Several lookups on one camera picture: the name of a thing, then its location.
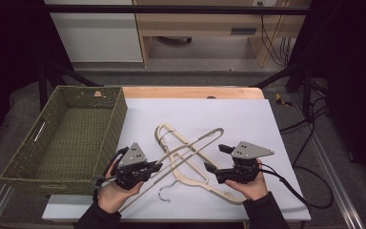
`hanger hook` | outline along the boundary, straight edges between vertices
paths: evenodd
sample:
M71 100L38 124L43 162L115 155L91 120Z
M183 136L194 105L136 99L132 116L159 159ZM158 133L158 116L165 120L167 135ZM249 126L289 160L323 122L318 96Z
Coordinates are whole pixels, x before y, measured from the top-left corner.
M162 188L159 189L159 191L158 191L158 197L160 198L160 200L165 201L165 202L171 202L171 200L168 199L168 198L162 198L160 196L160 193L162 192L162 190L164 188L172 188L172 186L174 186L176 184L176 182L177 182L177 179L171 185L165 185L165 186L163 186Z

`white tabletop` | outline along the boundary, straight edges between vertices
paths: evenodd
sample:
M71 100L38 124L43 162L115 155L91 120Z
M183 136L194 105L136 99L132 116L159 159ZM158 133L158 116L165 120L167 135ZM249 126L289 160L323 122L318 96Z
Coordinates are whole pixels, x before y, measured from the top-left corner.
M273 156L262 157L263 163L272 166L299 192L295 173L288 159L283 141L275 123L269 101L265 99L172 99L172 98L127 98L126 120L120 136L118 149L138 142L148 161L158 160L163 151L154 138L155 128L162 124L172 125L189 141L215 128L223 128L224 135L202 152L222 168L232 168L229 155L218 151L218 144L236 146L244 140L274 151ZM198 156L190 159L204 170L210 184L235 197L241 194L225 184L218 184L213 174L208 173ZM187 176L195 177L187 166L179 170ZM271 175L265 175L268 189L274 197L287 221L310 220L310 214L288 189ZM154 180L144 184L141 191L151 186ZM125 209L125 221L245 221L248 219L241 204L232 204L200 187L191 187L177 182L172 188L164 189L162 197L158 191L174 182L173 174L167 175L144 196ZM92 204L92 197L51 196L43 219L55 221L77 221Z

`wire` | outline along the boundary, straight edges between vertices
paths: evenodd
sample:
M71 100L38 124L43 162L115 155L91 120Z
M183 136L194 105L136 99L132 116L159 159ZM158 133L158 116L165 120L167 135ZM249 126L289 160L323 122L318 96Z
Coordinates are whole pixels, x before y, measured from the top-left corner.
M319 110L317 110L316 112L314 112L313 113L313 115L315 116L315 118L317 118L317 117L319 117L319 116L321 116L321 115L323 115L323 114L318 114L321 110L323 110L323 109L325 109L325 108L327 108L327 106L324 106L324 107L322 107L322 108L320 108ZM296 124L293 124L293 125L291 125L291 126L289 126L289 127L286 127L286 128L283 128L283 129L281 129L281 130L279 130L280 132L281 132L281 134L282 135L284 135L282 132L285 132L285 131L288 131L288 130L291 130L292 128L295 128L295 127L298 127L298 126L300 126L301 124L303 124L303 123L305 123L305 122L308 122L308 118L305 118L305 119L303 119L303 120L301 120L301 121L299 121L299 122L297 122Z
M287 67L290 60L290 49L291 49L291 37L281 38L280 43L280 58Z
M317 118L319 118L320 116L325 115L325 114L327 114L327 113L328 113L328 111L325 111L325 112L323 112L323 113L317 114L317 115L315 116L315 119L317 119ZM307 127L307 126L308 126L308 125L310 125L310 124L311 124L311 123L307 123L307 124L305 124L305 125L303 125L303 126L295 127L295 128L293 128L291 131L289 131L289 132L281 133L281 135L290 134L290 133L292 133L292 132L294 132L294 131L296 131L296 130L299 130L299 129L303 128L303 127Z
M112 164L114 163L115 159L118 158L118 156L120 155L124 155L127 153L127 151L129 150L129 147L125 147L121 150L118 150L110 159L109 164L106 166L105 171L103 172L103 177L106 177L107 172L110 170L110 167L112 167Z
M315 106L316 102L319 101L319 100L325 99L325 98L326 98L325 96L322 96L322 97L316 99L313 103L311 103L311 114L314 113L314 106ZM315 130L315 117L313 115L311 115L310 119L311 119L311 122L312 122L312 130L310 131L307 139L305 140L304 144L302 145L301 149L299 150L298 154L296 155L295 160L293 162L293 168L295 167L297 161L299 160L299 157L302 155L302 152L304 151L305 147L307 146L309 140L311 139L311 137L314 133L314 130Z
M263 19L263 14L260 14L260 18L261 18L261 41L263 42L264 47L266 47L267 52L269 52L269 54L270 54L270 56L272 57L272 59L273 59L273 61L275 62L275 64L280 65L280 66L284 66L284 62L282 62L282 60L278 58L277 53L275 52L275 47L273 47L273 43L272 43L272 41L270 40L270 37L269 37L269 35L267 34L267 32L266 32L266 30L265 30L265 28L264 28L264 19ZM270 47L268 47L268 46L266 45L266 42L264 41L264 35L263 35L263 33L265 33L265 34L266 34L266 37L267 37L267 39L269 40L270 47L272 48L272 50L273 50L273 53L274 53L275 57L273 56L272 52L270 51ZM275 58L279 59L281 63L277 63L277 61L275 60Z
M275 170L273 170L272 167L270 166L267 166L265 164L263 164L264 166L268 167L269 169L272 169L272 171L269 171L269 170L264 170L264 169L259 169L259 168L256 168L257 171L259 172L262 172L262 173L265 173L265 174L269 174L269 175L273 175L275 177L278 177L279 180L287 187L287 189L296 197L299 199L299 201L301 201L303 204L305 204L305 206L308 207L314 207L314 208L317 208L317 209L327 209L329 207L332 206L332 204L334 203L334 199L335 199L335 196L333 194L333 191L332 189L330 188L329 184L321 177L319 177L319 179L321 179L325 184L326 186L329 188L329 192L331 194L331 199L329 201L329 203L325 204L325 205L316 205L314 203L311 203L310 201L308 201L307 199L305 199L302 195L300 195L294 188L293 186L291 186L291 184L287 181L286 178L282 177L280 174L278 174ZM255 167L249 167L249 166L242 166L243 169L248 169L248 170L254 170ZM302 168L302 169L305 169L313 174L315 174L317 176L316 173L314 173L313 171L310 171L306 168L303 168L303 167L299 167L299 168Z
M114 179L114 178L117 178L117 176L111 176L109 178L105 178L105 179L102 180L102 183L104 183L104 182L106 182L108 180Z

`person's hand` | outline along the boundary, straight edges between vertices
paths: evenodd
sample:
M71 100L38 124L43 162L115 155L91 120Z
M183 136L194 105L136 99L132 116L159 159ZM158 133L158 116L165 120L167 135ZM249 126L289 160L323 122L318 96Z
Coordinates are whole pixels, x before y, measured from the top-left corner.
M114 167L115 162L110 167L109 171L106 174L106 178L112 177L111 171ZM123 206L124 202L139 193L144 182L137 183L131 190L125 190L120 188L115 182L110 183L106 187L99 190L98 193L98 204L101 209L109 214L113 214L117 212L121 206Z
M257 162L260 164L259 168L261 169L261 160L259 158L257 159ZM254 181L247 184L241 184L229 179L225 180L225 184L242 193L246 199L257 200L266 197L268 194L266 181L264 180L263 173L260 172Z

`green wicker basket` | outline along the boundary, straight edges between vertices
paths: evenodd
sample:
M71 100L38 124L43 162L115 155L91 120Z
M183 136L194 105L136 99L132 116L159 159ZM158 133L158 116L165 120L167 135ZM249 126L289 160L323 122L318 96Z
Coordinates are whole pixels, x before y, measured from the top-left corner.
M32 194L91 195L126 113L121 88L57 87L0 179Z

